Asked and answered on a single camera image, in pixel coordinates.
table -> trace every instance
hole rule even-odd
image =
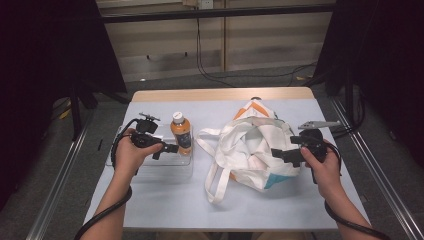
[[[205,127],[222,128],[252,97],[277,112],[292,126],[324,121],[324,116],[308,88],[241,88],[142,91],[134,94],[123,125],[139,117],[139,112],[170,123],[172,113],[182,111],[196,134]],[[324,138],[334,143],[328,128]],[[124,227],[157,231],[315,231],[334,230],[335,222],[324,209],[324,200],[312,183],[309,169],[274,185],[265,193],[230,181],[224,200],[208,202],[204,181],[212,158],[198,145],[193,147],[193,174],[190,178],[166,177],[133,179],[133,197],[127,203]],[[342,184],[359,211],[367,218],[349,173],[342,165]],[[112,177],[113,168],[105,165],[96,187],[86,221],[93,215]]]

hand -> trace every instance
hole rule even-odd
[[[302,147],[300,152],[306,160],[306,166],[314,170],[319,193],[324,199],[337,191],[344,191],[340,181],[339,160],[330,148],[327,148],[327,156],[323,163],[319,162],[306,147]]]
[[[157,143],[147,148],[138,148],[131,142],[129,135],[135,132],[135,129],[127,129],[118,143],[116,150],[115,173],[130,174],[134,176],[138,168],[143,164],[144,159],[153,153],[162,149],[162,144]]]

white tote bag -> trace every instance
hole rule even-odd
[[[216,149],[202,139],[205,134],[219,137]],[[271,153],[271,148],[284,151],[298,148],[291,144],[290,136],[293,133],[289,124],[276,119],[274,111],[258,100],[240,109],[223,129],[200,130],[196,142],[214,158],[205,182],[209,202],[218,203],[224,198],[229,178],[264,191],[275,183],[299,175],[300,167],[284,163]],[[211,186],[219,168],[222,168],[221,176],[212,193]]]

black handheld controller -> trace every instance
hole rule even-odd
[[[327,143],[324,142],[324,138],[319,129],[303,130],[299,133],[299,136],[291,136],[290,141],[293,144],[299,144],[300,147],[307,147],[318,161],[324,162],[327,156]],[[285,163],[292,163],[293,167],[300,167],[300,163],[305,162],[305,159],[300,153],[300,149],[283,151],[272,148],[271,152],[273,157],[281,158]],[[311,169],[311,172],[312,179],[316,184],[314,170]]]
[[[131,142],[134,144],[134,146],[138,148],[147,148],[150,146],[153,146],[157,143],[162,144],[162,149],[156,153],[153,154],[152,158],[155,160],[158,160],[160,157],[160,154],[163,152],[168,153],[177,153],[178,152],[178,145],[175,144],[167,144],[164,141],[162,141],[160,138],[153,137],[150,134],[155,133],[156,129],[158,128],[158,125],[154,122],[154,120],[159,120],[153,116],[145,115],[145,119],[133,119],[131,120],[124,129],[116,136],[115,141],[112,145],[111,150],[111,160],[112,160],[112,166],[115,167],[116,162],[116,149],[118,147],[119,141],[125,137],[124,133],[128,129],[128,127],[133,123],[137,122],[135,132],[133,132],[131,135],[129,135]]]

plastic bottle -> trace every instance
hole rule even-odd
[[[181,112],[172,115],[171,131],[180,146],[178,152],[182,155],[191,153],[190,121]]]

